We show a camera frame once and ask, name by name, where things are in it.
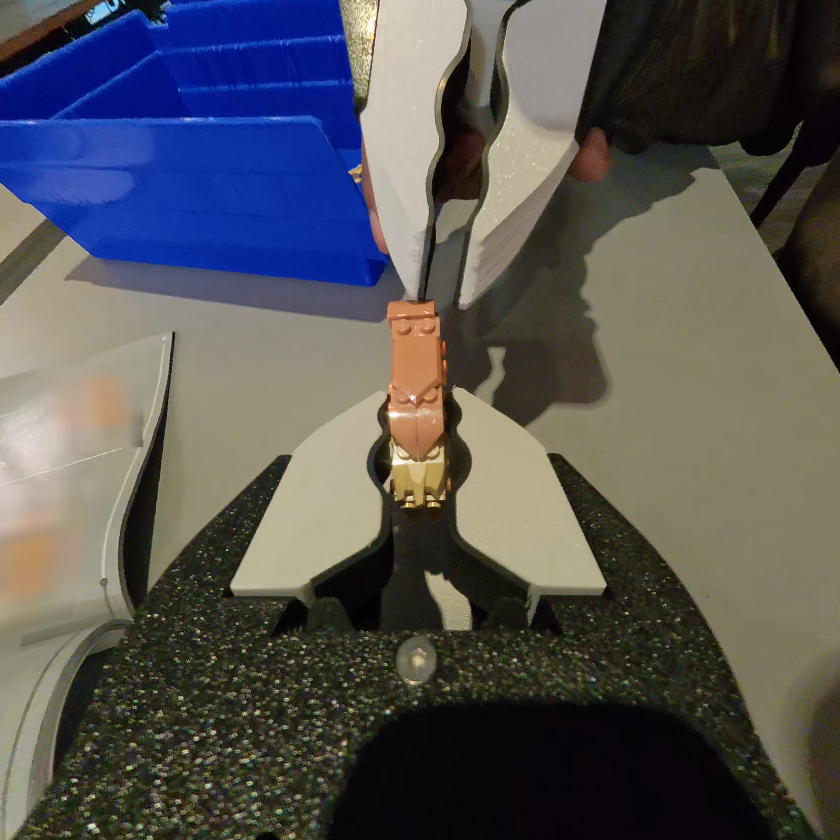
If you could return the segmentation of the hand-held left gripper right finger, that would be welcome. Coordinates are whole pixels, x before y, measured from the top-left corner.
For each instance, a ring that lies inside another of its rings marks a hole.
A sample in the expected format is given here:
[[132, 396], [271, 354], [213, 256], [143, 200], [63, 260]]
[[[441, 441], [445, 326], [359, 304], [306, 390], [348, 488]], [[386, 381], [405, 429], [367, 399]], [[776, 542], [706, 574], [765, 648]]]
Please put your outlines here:
[[540, 442], [467, 390], [453, 390], [470, 466], [455, 493], [458, 536], [529, 597], [602, 595], [606, 580]]

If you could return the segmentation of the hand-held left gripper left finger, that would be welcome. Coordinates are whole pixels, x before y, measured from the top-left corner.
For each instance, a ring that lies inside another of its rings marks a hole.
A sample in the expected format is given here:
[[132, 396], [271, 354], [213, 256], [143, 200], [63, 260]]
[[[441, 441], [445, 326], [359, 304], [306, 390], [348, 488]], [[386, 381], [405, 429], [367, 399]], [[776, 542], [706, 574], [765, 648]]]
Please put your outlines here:
[[385, 393], [374, 392], [311, 433], [290, 456], [230, 582], [237, 597], [312, 599], [391, 536], [372, 473]]

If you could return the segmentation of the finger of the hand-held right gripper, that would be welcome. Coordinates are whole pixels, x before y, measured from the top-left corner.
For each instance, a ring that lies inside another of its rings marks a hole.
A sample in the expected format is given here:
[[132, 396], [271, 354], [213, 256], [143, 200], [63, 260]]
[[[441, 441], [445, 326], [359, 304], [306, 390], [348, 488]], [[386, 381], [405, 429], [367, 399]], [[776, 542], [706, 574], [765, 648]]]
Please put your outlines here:
[[360, 115], [382, 235], [409, 300], [426, 297], [435, 241], [433, 181], [444, 152], [447, 81], [465, 57], [463, 1], [382, 1]]
[[605, 9], [605, 1], [521, 2], [501, 20], [499, 99], [465, 237], [455, 297], [460, 309], [517, 257], [571, 167]]

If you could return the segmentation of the brown toy brick model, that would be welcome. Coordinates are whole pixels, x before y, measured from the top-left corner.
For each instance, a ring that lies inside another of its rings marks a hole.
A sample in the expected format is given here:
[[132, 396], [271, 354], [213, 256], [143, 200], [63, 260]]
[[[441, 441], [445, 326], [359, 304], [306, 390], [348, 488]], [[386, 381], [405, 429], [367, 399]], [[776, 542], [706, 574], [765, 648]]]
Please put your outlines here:
[[386, 406], [391, 493], [408, 513], [439, 517], [450, 491], [447, 363], [434, 301], [394, 301]]

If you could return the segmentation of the grey instruction booklet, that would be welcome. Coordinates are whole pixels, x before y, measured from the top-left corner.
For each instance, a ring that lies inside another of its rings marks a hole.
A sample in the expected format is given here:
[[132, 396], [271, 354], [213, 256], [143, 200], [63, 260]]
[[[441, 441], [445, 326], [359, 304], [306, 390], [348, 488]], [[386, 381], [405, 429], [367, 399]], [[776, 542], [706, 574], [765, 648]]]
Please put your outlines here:
[[173, 343], [2, 378], [2, 838], [51, 782], [81, 664], [148, 591]]

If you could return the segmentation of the blue storage bin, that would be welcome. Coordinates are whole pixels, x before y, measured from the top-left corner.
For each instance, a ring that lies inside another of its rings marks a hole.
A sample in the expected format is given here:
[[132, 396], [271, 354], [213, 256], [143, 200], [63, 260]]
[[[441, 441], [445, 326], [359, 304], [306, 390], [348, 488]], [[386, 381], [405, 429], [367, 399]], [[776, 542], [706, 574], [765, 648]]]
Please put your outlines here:
[[2, 79], [3, 121], [313, 118], [361, 144], [338, 2], [181, 2], [140, 11]]
[[91, 256], [372, 287], [359, 155], [312, 117], [3, 121], [2, 184]]

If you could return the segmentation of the grey desk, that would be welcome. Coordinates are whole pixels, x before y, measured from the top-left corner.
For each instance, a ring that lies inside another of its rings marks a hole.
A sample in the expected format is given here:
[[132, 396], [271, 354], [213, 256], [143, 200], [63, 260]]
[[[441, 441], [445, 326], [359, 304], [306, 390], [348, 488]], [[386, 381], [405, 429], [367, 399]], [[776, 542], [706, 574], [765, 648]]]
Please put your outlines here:
[[[448, 327], [453, 382], [562, 454], [671, 565], [780, 777], [835, 834], [838, 372], [704, 148], [566, 183]], [[374, 289], [89, 257], [2, 303], [2, 376], [175, 332], [151, 573], [277, 455], [385, 388]]]

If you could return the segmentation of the person's right hand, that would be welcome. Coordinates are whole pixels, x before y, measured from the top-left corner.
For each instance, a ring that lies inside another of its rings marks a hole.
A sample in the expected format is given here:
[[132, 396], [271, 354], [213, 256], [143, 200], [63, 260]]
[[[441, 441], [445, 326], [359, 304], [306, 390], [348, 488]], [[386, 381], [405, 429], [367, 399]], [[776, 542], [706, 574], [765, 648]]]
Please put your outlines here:
[[[450, 201], [476, 200], [480, 191], [481, 162], [485, 141], [480, 132], [460, 123], [447, 132], [444, 155], [437, 173], [443, 180], [434, 189], [435, 204], [442, 206]], [[568, 174], [584, 183], [596, 183], [606, 175], [610, 164], [610, 146], [605, 133], [593, 128], [586, 135], [570, 165]], [[367, 171], [366, 152], [362, 150], [361, 184], [364, 202], [370, 215], [371, 231], [378, 249], [386, 254], [387, 245], [377, 212], [371, 178]]]

